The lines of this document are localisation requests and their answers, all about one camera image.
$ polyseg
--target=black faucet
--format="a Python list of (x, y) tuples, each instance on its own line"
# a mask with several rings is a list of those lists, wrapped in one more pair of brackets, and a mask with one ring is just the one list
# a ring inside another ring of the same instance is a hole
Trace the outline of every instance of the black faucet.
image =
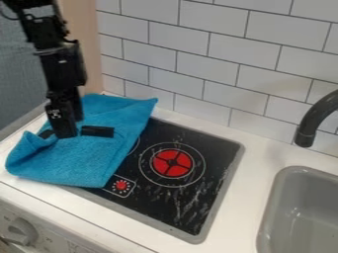
[(296, 130), (295, 144), (311, 147), (320, 124), (337, 109), (338, 90), (326, 95), (308, 110)]

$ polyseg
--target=cooktop surface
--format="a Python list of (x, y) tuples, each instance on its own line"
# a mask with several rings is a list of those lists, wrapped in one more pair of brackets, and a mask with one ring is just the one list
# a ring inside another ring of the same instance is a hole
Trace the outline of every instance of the cooktop surface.
[(150, 119), (103, 189), (70, 189), (190, 243), (208, 234), (241, 145)]

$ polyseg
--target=blue cloth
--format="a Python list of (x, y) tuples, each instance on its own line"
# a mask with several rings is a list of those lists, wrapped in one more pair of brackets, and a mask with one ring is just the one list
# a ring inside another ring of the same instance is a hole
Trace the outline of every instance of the blue cloth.
[[(90, 94), (83, 98), (82, 126), (114, 127), (114, 138), (76, 136), (48, 139), (26, 131), (6, 161), (7, 170), (31, 180), (102, 188), (144, 130), (157, 99), (134, 100)], [(49, 123), (42, 130), (50, 128)]]

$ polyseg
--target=white countertop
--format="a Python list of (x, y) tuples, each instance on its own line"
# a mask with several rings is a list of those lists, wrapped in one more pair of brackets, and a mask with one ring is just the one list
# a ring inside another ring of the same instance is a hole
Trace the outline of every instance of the white countertop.
[(137, 245), (160, 253), (255, 253), (256, 236), (265, 204), (274, 177), (280, 170), (292, 165), (303, 165), (338, 175), (338, 159), (328, 155), (162, 109), (156, 109), (153, 116), (238, 141), (245, 147), (210, 233), (202, 244), (189, 244), (56, 186), (9, 175), (4, 168), (7, 154), (20, 139), (24, 129), (37, 131), (45, 122), (45, 116), (37, 118), (1, 142), (0, 181), (6, 185), (0, 185), (0, 198), (121, 253), (149, 252)]

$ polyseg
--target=sink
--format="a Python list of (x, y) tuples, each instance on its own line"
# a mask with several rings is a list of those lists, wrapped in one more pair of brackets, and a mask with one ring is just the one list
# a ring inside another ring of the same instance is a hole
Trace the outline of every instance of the sink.
[(266, 206), (257, 250), (337, 253), (338, 177), (306, 167), (282, 170)]

